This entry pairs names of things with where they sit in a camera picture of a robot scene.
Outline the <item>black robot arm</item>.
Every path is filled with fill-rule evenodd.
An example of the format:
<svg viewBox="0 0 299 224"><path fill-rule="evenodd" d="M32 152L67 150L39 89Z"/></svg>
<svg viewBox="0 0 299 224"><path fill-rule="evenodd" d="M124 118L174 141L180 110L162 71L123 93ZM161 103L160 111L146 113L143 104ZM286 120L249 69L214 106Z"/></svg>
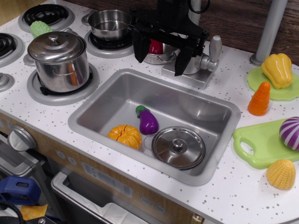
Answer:
<svg viewBox="0 0 299 224"><path fill-rule="evenodd" d="M180 49L175 75L182 75L191 58L203 53L209 37L206 30L190 20L189 11L197 13L189 0L159 0L155 10L131 8L129 28L137 61L143 62L151 40L156 40Z"/></svg>

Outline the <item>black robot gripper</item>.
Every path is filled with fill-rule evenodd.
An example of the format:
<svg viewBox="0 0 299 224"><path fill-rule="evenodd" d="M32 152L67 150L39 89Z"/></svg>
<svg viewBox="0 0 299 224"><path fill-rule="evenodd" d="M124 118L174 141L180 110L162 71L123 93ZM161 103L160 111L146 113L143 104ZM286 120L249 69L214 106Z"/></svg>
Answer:
<svg viewBox="0 0 299 224"><path fill-rule="evenodd" d="M203 28L195 25L188 15L179 18L176 23L174 15L159 13L158 10L131 8L129 10L134 55L142 63L149 53L150 39L165 43L180 49L175 62L175 76L181 76L190 60L203 52L204 44L210 34Z"/></svg>

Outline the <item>grey pole behind arm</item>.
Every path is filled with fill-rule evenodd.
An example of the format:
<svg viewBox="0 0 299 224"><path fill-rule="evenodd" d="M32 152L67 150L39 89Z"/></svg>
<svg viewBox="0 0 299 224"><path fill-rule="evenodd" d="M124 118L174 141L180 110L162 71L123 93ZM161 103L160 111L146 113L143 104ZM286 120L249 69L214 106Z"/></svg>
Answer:
<svg viewBox="0 0 299 224"><path fill-rule="evenodd" d="M194 11L200 11L201 10L201 2L202 0L190 0L191 7ZM189 10L188 17L195 25L199 26L199 21L201 14L194 13L192 10Z"/></svg>

